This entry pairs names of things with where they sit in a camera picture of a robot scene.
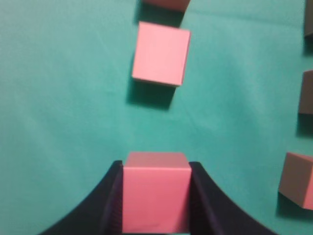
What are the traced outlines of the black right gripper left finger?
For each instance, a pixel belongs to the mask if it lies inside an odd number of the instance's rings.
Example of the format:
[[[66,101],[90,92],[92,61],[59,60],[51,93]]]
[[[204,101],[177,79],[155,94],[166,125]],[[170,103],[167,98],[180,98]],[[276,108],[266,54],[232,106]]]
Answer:
[[[122,234],[123,165],[114,161],[93,191],[43,235]]]

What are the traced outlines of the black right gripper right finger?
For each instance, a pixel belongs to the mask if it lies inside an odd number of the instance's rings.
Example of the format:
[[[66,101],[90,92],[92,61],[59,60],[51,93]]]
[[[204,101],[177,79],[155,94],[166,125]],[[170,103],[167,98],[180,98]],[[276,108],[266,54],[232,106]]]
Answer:
[[[192,169],[189,230],[192,235],[274,235],[238,207],[199,162]]]

